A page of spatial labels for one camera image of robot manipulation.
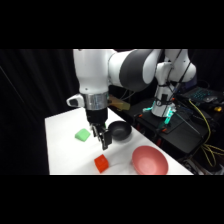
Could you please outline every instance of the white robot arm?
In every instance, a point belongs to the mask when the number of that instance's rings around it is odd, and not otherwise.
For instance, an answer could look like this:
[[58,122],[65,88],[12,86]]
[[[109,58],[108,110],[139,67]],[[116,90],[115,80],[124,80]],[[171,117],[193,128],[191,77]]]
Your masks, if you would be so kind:
[[140,92],[156,76],[159,85],[152,113],[166,117],[167,105],[173,106],[170,97],[175,91],[169,81],[187,82],[194,77],[196,68],[189,63],[187,49],[167,49],[165,54],[170,62],[157,66],[161,53],[162,49],[135,49],[123,53],[112,49],[74,49],[80,94],[67,103],[86,109],[94,136],[102,142],[104,150],[112,143],[110,132],[104,126],[108,119],[109,85]]

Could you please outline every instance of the red cube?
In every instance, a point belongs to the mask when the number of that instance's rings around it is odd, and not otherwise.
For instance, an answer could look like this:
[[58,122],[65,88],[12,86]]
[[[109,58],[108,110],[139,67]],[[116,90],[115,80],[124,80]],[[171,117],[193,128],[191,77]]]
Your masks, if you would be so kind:
[[103,173],[103,171],[109,168],[109,163],[104,155],[101,155],[95,159],[94,162],[100,173]]

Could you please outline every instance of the black bowl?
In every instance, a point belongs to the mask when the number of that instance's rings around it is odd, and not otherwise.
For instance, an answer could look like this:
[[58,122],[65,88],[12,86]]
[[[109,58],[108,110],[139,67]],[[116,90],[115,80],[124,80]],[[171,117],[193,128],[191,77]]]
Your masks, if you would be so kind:
[[123,141],[127,139],[132,132],[131,125],[123,121],[111,123],[108,129],[111,131],[112,138],[116,141]]

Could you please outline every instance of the black cable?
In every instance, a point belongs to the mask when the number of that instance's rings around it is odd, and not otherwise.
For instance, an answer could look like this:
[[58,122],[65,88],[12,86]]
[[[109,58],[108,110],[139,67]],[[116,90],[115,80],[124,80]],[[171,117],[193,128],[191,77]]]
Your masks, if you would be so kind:
[[208,85],[206,89],[210,89],[210,84],[207,81],[199,79],[198,82],[205,82]]

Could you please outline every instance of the white table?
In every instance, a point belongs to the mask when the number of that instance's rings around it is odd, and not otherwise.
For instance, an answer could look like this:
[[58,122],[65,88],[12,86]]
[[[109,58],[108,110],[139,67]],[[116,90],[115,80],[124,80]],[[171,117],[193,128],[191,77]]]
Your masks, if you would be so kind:
[[[109,109],[107,126],[118,120],[122,119]],[[155,147],[164,154],[169,164],[168,175],[192,175],[134,128],[127,140],[113,141],[113,144],[103,151],[102,144],[90,131],[83,108],[47,118],[45,125],[51,175],[100,175],[94,159],[102,154],[108,159],[110,168],[101,175],[137,175],[131,162],[132,153],[143,145]],[[75,139],[75,134],[83,128],[91,132],[85,143]]]

